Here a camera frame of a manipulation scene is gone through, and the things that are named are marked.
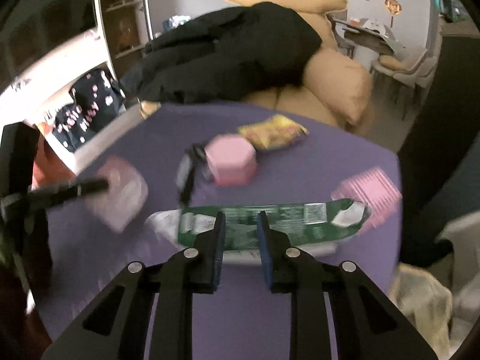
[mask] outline beige sofa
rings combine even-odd
[[[364,135],[373,120],[370,103],[373,86],[369,72],[338,52],[325,14],[343,11],[347,0],[225,0],[244,6],[271,1],[296,10],[322,38],[320,50],[307,64],[303,86],[271,88],[252,93],[244,101],[290,112]]]

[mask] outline green snack package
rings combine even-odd
[[[292,246],[345,239],[357,233],[370,216],[365,203],[352,199],[268,206],[186,207],[178,223],[178,244],[192,246],[197,234],[213,228],[219,211],[226,217],[225,251],[258,249],[256,221],[260,211],[266,212],[270,228],[288,234]]]

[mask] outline black clamp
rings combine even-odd
[[[131,262],[67,327],[43,360],[143,360],[154,310],[150,359],[191,360],[192,294],[213,294],[220,279],[225,215],[193,247],[163,264]]]
[[[258,214],[265,281],[291,293],[290,360],[331,360],[328,294],[339,360],[437,360],[435,352],[388,297],[353,262],[339,267],[292,247]]]

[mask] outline chair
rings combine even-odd
[[[419,88],[426,90],[426,92],[430,89],[431,83],[434,80],[437,62],[438,57],[428,57],[418,69],[417,85],[415,86],[415,101],[418,100],[419,103],[422,102],[421,91],[418,90]]]
[[[337,34],[335,31],[335,40],[337,41],[339,49],[346,50],[346,56],[350,59],[353,59],[355,54],[355,44],[350,43],[348,40],[343,39],[340,35]]]
[[[425,47],[415,47],[409,51],[408,56],[403,61],[398,61],[388,55],[381,55],[377,61],[373,61],[370,68],[370,73],[377,71],[389,76],[396,81],[396,95],[395,104],[398,100],[398,95],[402,86],[415,90],[417,78],[419,75],[419,67],[425,60],[427,49]],[[407,102],[405,101],[402,120],[407,114]]]

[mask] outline black jacket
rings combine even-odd
[[[293,9],[269,2],[225,8],[149,42],[121,83],[140,100],[239,101],[272,86],[300,85],[321,43]]]

